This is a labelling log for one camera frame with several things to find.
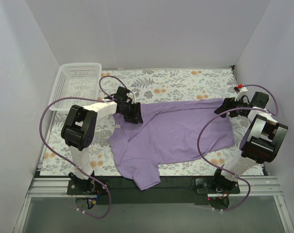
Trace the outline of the purple t shirt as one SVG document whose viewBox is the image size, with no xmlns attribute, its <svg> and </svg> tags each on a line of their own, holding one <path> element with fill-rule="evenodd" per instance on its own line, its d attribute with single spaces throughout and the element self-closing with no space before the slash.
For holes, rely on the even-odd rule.
<svg viewBox="0 0 294 233">
<path fill-rule="evenodd" d="M 222 103 L 223 99 L 210 99 L 143 104 L 143 124 L 114 114 L 118 127 L 109 143 L 120 174 L 145 190 L 160 183 L 159 165 L 197 160 L 200 153 L 234 146 L 229 118 L 217 118 L 200 133 Z"/>
</svg>

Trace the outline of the white plastic mesh basket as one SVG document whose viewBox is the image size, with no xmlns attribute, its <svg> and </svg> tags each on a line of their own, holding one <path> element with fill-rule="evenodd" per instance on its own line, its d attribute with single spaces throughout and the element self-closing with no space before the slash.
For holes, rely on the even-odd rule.
<svg viewBox="0 0 294 233">
<path fill-rule="evenodd" d="M 97 99 L 102 65 L 99 63 L 70 63 L 59 67 L 49 103 L 65 97 Z"/>
</svg>

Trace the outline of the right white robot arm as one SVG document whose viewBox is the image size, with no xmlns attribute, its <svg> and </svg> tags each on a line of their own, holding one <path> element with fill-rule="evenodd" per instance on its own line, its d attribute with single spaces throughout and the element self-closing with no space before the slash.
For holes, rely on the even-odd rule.
<svg viewBox="0 0 294 233">
<path fill-rule="evenodd" d="M 244 102 L 243 96 L 225 98 L 223 104 L 216 109 L 216 114 L 234 108 L 229 117 L 243 116 L 250 120 L 250 126 L 241 140 L 241 154 L 225 164 L 224 170 L 217 169 L 211 181 L 211 188 L 217 192 L 231 191 L 238 185 L 238 176 L 243 175 L 249 168 L 272 162 L 287 134 L 288 126 L 281 124 L 271 117 L 270 113 L 262 112 L 269 101 L 269 96 L 255 92 L 251 101 Z"/>
</svg>

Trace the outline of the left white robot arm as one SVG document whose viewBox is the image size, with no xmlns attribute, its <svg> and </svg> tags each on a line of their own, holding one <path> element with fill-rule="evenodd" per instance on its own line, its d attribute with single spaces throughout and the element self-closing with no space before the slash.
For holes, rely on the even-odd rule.
<svg viewBox="0 0 294 233">
<path fill-rule="evenodd" d="M 67 115 L 61 131 L 61 137 L 69 147 L 75 171 L 69 177 L 84 194 L 91 194 L 95 189 L 94 171 L 90 162 L 89 146 L 91 145 L 98 120 L 119 113 L 129 123 L 143 123 L 141 103 L 125 87 L 120 86 L 117 92 L 105 100 L 87 106 L 73 105 Z"/>
</svg>

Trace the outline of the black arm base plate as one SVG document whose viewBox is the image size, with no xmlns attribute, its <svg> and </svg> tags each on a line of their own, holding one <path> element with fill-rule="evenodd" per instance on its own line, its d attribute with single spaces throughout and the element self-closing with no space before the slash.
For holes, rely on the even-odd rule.
<svg viewBox="0 0 294 233">
<path fill-rule="evenodd" d="M 162 176 L 161 182 L 141 191 L 135 182 L 120 176 L 103 176 L 100 181 L 107 185 L 112 204 L 194 203 L 208 204 L 208 195 L 221 196 L 212 186 L 212 176 Z"/>
</svg>

